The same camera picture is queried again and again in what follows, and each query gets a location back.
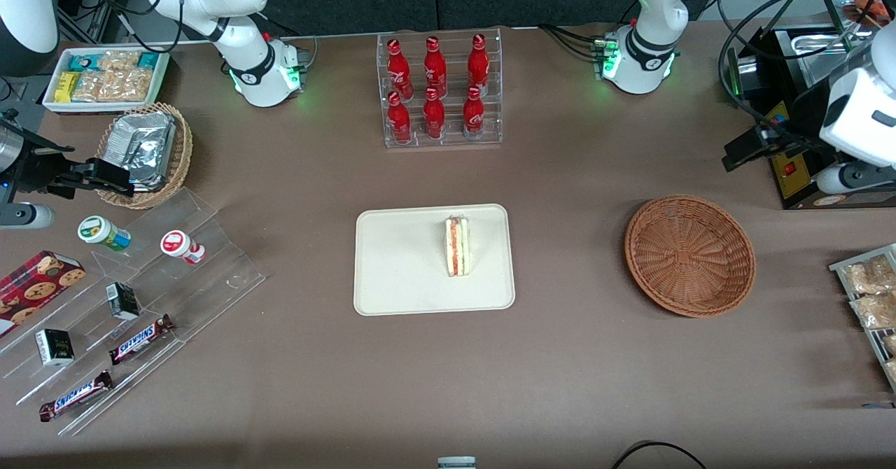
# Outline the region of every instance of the white tray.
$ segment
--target white tray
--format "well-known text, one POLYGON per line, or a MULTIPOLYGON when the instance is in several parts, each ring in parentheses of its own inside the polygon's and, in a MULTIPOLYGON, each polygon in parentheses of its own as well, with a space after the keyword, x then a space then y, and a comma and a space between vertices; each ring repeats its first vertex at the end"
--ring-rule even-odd
POLYGON ((499 204, 365 211, 355 233, 355 310, 364 316, 506 309, 516 297, 499 204), (470 221, 473 269, 448 277, 445 219, 470 221))
MULTIPOLYGON (((161 49, 154 45, 150 45, 150 47, 153 49, 161 49)), ((171 55, 167 53, 159 55, 159 61, 156 62, 156 67, 153 70, 153 79, 150 80, 150 89, 146 93, 146 98, 143 99, 143 101, 104 101, 96 103, 55 102, 54 93, 55 89, 59 86, 59 77, 62 75, 63 71, 68 69, 68 65, 71 63, 71 58, 74 58, 77 55, 100 54, 108 50, 146 52, 140 45, 100 45, 99 47, 94 45, 94 47, 89 48, 65 49, 62 54, 59 55, 59 61, 53 71, 53 76, 50 78, 47 92, 44 93, 44 99, 42 101, 43 106, 45 106, 48 111, 56 112, 57 114, 112 114, 121 111, 131 111, 131 109, 136 109, 138 106, 146 106, 156 102, 156 97, 159 96, 159 90, 162 87, 162 80, 165 78, 167 64, 171 58, 171 55)))

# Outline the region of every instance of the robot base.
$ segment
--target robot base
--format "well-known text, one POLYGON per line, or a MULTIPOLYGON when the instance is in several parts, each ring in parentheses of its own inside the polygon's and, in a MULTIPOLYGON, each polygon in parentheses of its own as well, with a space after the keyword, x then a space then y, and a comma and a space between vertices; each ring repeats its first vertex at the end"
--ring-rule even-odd
POLYGON ((595 74, 599 80, 614 83, 624 92, 646 94, 657 89, 663 79, 669 76, 675 57, 669 55, 665 62, 657 59, 656 67, 644 70, 627 48, 627 36, 630 32, 631 26, 623 26, 605 35, 604 48, 594 48, 596 55, 605 57, 602 63, 595 63, 595 74))
POLYGON ((257 84, 241 83, 231 71, 237 91, 255 106, 274 106, 305 90, 308 51, 282 41, 268 42, 274 49, 274 64, 257 84))

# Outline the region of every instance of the small black box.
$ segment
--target small black box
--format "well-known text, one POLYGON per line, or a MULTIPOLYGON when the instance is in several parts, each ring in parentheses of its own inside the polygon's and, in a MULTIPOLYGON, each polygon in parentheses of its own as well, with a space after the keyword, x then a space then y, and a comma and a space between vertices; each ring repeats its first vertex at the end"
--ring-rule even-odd
POLYGON ((134 296, 134 290, 127 285, 118 281, 106 285, 106 299, 109 301, 112 316, 116 319, 134 320, 140 316, 137 296, 134 296))
POLYGON ((74 349, 71 348, 71 338, 65 331, 58 329, 42 329, 35 332, 34 339, 38 341, 38 354, 44 366, 64 366, 74 363, 74 349))

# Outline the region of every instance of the clear acrylic bottle rack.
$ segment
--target clear acrylic bottle rack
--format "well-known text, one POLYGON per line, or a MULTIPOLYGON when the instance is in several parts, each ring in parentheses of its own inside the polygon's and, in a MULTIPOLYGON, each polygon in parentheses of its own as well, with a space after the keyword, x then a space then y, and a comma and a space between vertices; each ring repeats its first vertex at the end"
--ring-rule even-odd
POLYGON ((59 435, 77 434, 128 390, 186 345, 238 300, 265 280, 243 250, 237 248, 214 220, 217 211, 189 189, 147 211, 125 226, 132 242, 121 253, 97 246, 95 262, 83 266, 87 276, 58 299, 0 341, 0 375, 7 398, 38 411, 109 370, 115 388, 100 393, 49 422, 59 435), (205 259, 189 265, 162 254, 164 233, 179 229, 205 246, 205 259), (106 285, 121 281, 134 289, 140 305, 135 320, 112 317, 106 285), (112 366, 109 350, 167 314, 176 328, 151 342, 124 363, 112 366), (76 360, 64 367, 45 367, 36 351, 34 333, 40 329, 67 331, 76 360))
POLYGON ((500 29, 462 29, 462 31, 434 31, 429 33, 391 33, 377 37, 377 75, 380 83, 380 106, 383 109, 383 131, 385 144, 390 149, 413 149, 418 147, 464 147, 482 144, 501 144, 503 140, 503 54, 500 29), (463 105, 467 100, 468 76, 467 59, 473 51, 473 35, 481 33, 486 38, 486 53, 489 54, 489 93, 482 97, 486 115, 482 122, 483 134, 479 140, 467 140, 463 136, 463 105), (442 98, 445 107, 444 135, 434 140, 426 134, 423 105, 426 103, 426 74, 423 60, 426 57, 426 38, 438 36, 442 55, 448 69, 448 94, 442 98), (410 80, 414 86, 414 96, 404 106, 410 112, 412 140, 397 143, 389 127, 389 103, 386 96, 393 86, 389 79, 389 52, 386 42, 397 39, 401 53, 410 65, 410 80))

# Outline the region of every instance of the aluminum foil packet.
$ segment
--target aluminum foil packet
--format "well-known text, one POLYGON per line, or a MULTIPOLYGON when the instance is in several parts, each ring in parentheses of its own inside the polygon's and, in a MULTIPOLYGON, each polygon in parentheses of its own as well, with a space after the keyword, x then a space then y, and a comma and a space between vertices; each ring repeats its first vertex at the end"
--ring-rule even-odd
POLYGON ((127 169, 135 192, 165 186, 177 122, 165 112, 124 115, 112 125, 103 159, 127 169))

